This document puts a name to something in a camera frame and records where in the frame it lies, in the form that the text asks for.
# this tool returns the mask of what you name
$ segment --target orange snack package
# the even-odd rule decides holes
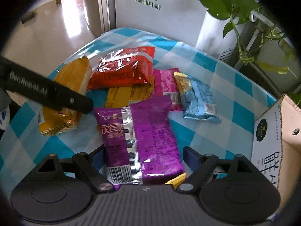
[[[154,54],[154,47],[126,48],[108,53],[100,59],[88,90],[150,84]]]

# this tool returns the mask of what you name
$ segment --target brand logo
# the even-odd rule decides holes
[[[40,88],[38,84],[34,84],[31,81],[26,80],[25,77],[21,78],[20,76],[16,75],[13,71],[9,74],[9,78],[14,82],[29,88],[30,90],[36,91],[37,93],[43,94],[45,96],[47,95],[47,89],[45,89],[44,87]]]
[[[259,122],[259,124],[257,126],[257,130],[256,130],[256,140],[258,142],[261,142],[264,139],[267,128],[268,128],[268,124],[266,122],[266,119],[262,119]]]

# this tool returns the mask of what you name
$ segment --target blue snack package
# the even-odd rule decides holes
[[[183,105],[184,118],[220,123],[210,86],[180,72],[174,72]]]

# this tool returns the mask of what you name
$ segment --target metal rivet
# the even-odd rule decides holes
[[[98,188],[101,189],[101,190],[107,191],[107,190],[112,189],[112,188],[113,188],[113,185],[110,184],[110,183],[101,183],[101,184],[98,186]]]
[[[293,130],[293,135],[297,135],[298,133],[300,132],[300,129],[299,128],[296,128],[295,130]]]
[[[190,190],[193,190],[193,185],[190,183],[182,183],[179,186],[179,189],[182,191],[190,191]]]

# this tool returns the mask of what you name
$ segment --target table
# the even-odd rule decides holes
[[[169,113],[180,153],[189,145],[200,154],[212,153],[226,159],[243,154],[250,159],[254,121],[275,102],[275,98],[232,67],[183,42],[136,29],[118,28],[78,50],[49,78],[53,79],[64,64],[81,55],[86,55],[92,67],[96,67],[99,59],[108,52],[138,46],[156,47],[155,69],[179,68],[211,86],[222,120],[220,124],[183,119],[181,111]],[[95,107],[104,106],[106,95],[107,89],[87,92]],[[53,137],[41,136],[37,120],[40,108],[32,101],[24,103],[0,141],[0,182],[7,196],[49,153],[70,158],[78,152],[89,153],[102,144],[92,113],[82,116],[77,130]]]

